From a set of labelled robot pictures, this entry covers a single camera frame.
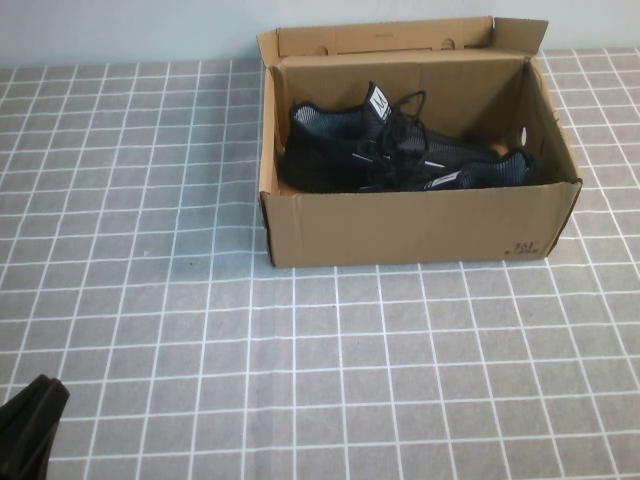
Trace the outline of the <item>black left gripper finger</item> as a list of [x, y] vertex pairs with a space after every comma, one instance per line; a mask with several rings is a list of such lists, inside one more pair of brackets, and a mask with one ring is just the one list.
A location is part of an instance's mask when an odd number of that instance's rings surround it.
[[39, 375], [1, 407], [1, 478], [45, 479], [54, 442], [54, 380]]
[[57, 379], [35, 379], [15, 420], [14, 479], [45, 479], [59, 421], [69, 398]]

